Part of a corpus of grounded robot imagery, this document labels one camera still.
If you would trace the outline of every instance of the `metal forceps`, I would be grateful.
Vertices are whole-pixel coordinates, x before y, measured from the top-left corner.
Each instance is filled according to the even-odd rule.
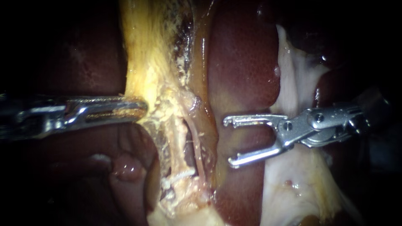
[[[94,126],[135,122],[147,112],[142,100],[120,96],[46,96],[0,99],[0,142],[41,139]]]
[[[353,102],[337,103],[328,108],[308,108],[293,119],[275,114],[230,115],[223,119],[224,126],[266,125],[274,129],[276,140],[271,147],[238,153],[228,162],[236,169],[280,155],[297,143],[313,148],[343,142],[354,134],[367,133],[384,123],[390,114],[387,100],[378,89],[371,88]]]

